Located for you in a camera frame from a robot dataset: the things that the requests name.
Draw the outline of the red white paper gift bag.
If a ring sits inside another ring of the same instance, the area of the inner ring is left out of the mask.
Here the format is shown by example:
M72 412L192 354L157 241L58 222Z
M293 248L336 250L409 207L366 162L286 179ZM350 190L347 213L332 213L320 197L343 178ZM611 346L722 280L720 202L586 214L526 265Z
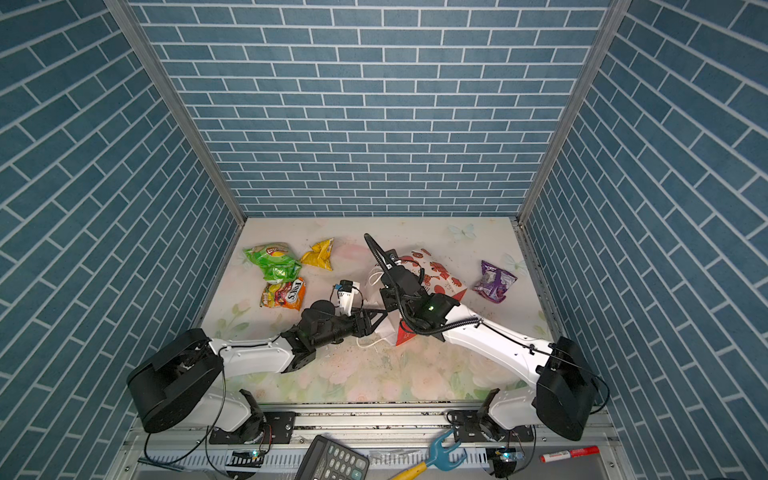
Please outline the red white paper gift bag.
M424 270L422 285L429 294L442 293L457 301L461 301L467 292L467 284L451 274L441 261L435 258L425 248L413 248L400 256L401 264L415 275ZM378 265L375 265L368 279L363 283L362 292L365 296L364 306L369 308L383 308L384 303L380 290L383 273ZM400 326L400 317L396 312L390 312L375 333L392 346L403 344L415 337L414 333Z

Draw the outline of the orange colourful snack packet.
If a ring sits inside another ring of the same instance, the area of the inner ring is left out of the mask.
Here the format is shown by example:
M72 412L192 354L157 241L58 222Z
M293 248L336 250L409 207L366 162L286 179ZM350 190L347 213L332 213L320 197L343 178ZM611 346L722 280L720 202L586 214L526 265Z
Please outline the orange colourful snack packet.
M302 277L279 284L268 284L261 294L260 306L300 310L306 293Z

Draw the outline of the yellow snack packet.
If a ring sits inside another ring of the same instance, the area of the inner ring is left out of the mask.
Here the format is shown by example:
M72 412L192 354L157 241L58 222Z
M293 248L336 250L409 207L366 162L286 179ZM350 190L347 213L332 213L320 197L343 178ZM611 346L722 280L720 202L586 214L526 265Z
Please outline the yellow snack packet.
M315 243L311 246L310 250L305 252L300 262L303 265L309 265L317 268L322 268L328 271L332 271L331 255L333 249L334 239L329 238Z

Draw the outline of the purple snack packet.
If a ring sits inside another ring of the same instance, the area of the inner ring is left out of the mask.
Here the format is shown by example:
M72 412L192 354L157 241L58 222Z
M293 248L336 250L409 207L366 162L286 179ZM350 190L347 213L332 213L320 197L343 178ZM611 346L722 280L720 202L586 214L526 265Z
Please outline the purple snack packet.
M472 290L486 300L500 304L506 299L508 290L517 280L518 278L511 272L482 260L481 278L474 283Z

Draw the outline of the green snack packet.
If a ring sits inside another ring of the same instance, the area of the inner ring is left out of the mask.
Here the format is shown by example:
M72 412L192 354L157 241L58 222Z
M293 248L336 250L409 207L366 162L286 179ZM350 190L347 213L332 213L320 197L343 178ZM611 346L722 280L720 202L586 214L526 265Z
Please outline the green snack packet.
M301 264L284 242L246 248L243 253L262 271L264 280L269 284L292 282L299 276Z

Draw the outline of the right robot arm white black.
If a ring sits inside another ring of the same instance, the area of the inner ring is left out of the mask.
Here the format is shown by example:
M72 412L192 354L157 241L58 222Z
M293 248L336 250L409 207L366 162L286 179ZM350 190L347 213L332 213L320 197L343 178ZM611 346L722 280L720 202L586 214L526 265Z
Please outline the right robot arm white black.
M428 293L418 276L402 267L385 271L381 281L385 306L400 313L408 331L466 348L525 383L518 392L489 392L477 413L485 436L496 440L504 431L542 424L564 439L582 438L598 382L575 342L563 336L548 342L512 331L450 296Z

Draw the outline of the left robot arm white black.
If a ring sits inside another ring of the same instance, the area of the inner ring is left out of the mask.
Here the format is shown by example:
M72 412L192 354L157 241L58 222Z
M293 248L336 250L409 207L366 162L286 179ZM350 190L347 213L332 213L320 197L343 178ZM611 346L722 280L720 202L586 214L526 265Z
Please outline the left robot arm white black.
M144 431L160 433L190 419L217 378L297 371L321 347L374 333L387 315L383 309L339 311L331 301L318 300L273 339L214 339L193 328L146 358L128 375L127 387Z

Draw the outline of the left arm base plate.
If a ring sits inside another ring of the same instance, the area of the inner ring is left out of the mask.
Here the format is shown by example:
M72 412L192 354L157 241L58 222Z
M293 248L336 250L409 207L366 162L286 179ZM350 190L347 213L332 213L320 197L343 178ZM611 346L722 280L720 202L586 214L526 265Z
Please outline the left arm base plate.
M252 414L237 429L228 432L215 427L209 436L212 445L288 444L291 441L296 413L264 412Z

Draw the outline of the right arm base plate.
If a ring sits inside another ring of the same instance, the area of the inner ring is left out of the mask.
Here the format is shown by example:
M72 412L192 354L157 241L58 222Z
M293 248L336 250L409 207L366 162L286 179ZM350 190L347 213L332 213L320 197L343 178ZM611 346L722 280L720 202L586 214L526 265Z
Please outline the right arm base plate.
M486 413L467 409L449 410L446 419L453 429L454 440L469 443L532 442L535 438L531 426L517 426L506 430Z

